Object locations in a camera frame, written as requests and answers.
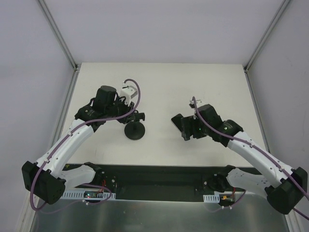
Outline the black smartphone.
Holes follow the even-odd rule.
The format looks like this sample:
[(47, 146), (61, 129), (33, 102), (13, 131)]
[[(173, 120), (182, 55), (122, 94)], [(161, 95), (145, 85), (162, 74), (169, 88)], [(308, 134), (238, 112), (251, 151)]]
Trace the black smartphone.
[(183, 118), (182, 114), (177, 114), (171, 118), (172, 124), (178, 129), (179, 132), (183, 131), (182, 118)]

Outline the black round phone stand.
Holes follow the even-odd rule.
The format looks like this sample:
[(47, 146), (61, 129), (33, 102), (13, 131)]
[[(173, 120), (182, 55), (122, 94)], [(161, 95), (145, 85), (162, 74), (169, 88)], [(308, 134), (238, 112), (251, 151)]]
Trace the black round phone stand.
[(125, 136), (130, 140), (139, 140), (145, 135), (145, 126), (139, 121), (131, 121), (124, 128)]

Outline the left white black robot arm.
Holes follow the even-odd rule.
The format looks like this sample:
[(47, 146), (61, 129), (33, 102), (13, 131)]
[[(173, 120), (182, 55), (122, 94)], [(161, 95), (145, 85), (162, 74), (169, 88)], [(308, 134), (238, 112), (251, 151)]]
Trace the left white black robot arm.
[(83, 142), (107, 121), (128, 124), (135, 119), (144, 120), (145, 115), (136, 110), (138, 103), (133, 102), (134, 97), (140, 100), (140, 87), (137, 84), (130, 86), (123, 83), (120, 92), (111, 86), (101, 86), (96, 96), (78, 110), (69, 129), (50, 150), (34, 163), (25, 162), (22, 175), (34, 210), (38, 208), (34, 205), (33, 196), (52, 205), (67, 189), (85, 184), (91, 188), (101, 185), (102, 169), (91, 162), (68, 171), (64, 167)]

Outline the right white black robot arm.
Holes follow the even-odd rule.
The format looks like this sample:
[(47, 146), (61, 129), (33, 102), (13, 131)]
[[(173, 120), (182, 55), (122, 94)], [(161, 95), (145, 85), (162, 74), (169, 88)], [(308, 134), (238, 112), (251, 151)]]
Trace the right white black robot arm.
[(194, 114), (180, 119), (179, 130), (184, 140), (208, 136), (243, 157), (259, 172), (251, 174), (227, 165), (214, 182), (215, 191), (223, 192), (232, 187), (250, 191), (265, 198), (284, 215), (295, 210), (303, 197), (309, 196), (308, 173), (303, 168), (293, 168), (275, 158), (257, 145), (235, 121), (223, 121), (210, 104), (191, 100), (189, 106)]

